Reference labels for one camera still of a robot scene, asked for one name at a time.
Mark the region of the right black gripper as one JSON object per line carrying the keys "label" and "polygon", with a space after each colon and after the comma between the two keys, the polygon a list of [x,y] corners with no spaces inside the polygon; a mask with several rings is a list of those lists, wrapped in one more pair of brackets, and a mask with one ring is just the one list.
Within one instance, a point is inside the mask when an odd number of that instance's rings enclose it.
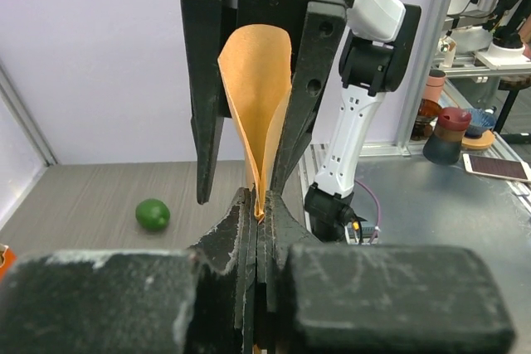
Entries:
{"label": "right black gripper", "polygon": [[192,135],[197,154],[197,202],[212,192],[223,117],[217,58],[229,35],[251,24],[287,31],[291,92],[270,189],[281,194],[312,139],[324,87],[346,24],[340,0],[181,0],[188,62]]}

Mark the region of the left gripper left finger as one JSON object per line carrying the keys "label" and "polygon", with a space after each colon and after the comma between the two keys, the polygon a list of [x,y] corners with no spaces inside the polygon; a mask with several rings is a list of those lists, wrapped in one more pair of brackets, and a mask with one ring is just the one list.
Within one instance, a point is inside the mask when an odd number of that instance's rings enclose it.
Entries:
{"label": "left gripper left finger", "polygon": [[251,353],[255,195],[184,250],[58,250],[1,284],[4,353]]}

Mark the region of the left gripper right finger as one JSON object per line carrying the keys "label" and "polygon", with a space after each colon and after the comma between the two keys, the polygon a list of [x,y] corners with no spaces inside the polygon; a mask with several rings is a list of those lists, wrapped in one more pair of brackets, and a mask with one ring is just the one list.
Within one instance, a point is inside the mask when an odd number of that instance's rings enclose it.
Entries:
{"label": "left gripper right finger", "polygon": [[274,353],[507,353],[516,330],[487,264],[449,245],[318,241],[268,193],[259,343]]}

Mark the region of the brown paper coffee filter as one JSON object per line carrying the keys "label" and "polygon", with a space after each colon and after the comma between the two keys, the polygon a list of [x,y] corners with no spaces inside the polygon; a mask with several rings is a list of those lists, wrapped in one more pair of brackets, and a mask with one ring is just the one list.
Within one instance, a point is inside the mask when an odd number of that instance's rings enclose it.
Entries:
{"label": "brown paper coffee filter", "polygon": [[256,190],[254,217],[265,218],[266,192],[280,144],[291,84],[291,41],[282,28],[236,29],[217,59],[233,123],[245,149],[246,181]]}

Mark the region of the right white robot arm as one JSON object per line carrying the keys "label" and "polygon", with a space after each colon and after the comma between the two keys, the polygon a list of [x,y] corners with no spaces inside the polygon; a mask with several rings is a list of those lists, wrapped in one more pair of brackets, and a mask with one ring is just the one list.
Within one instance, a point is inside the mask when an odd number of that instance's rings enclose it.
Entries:
{"label": "right white robot arm", "polygon": [[363,237],[351,207],[368,127],[405,75],[421,9],[400,0],[180,0],[188,63],[196,195],[210,199],[222,128],[246,151],[262,220],[308,147],[333,66],[341,100],[324,163],[304,199],[321,241]]}

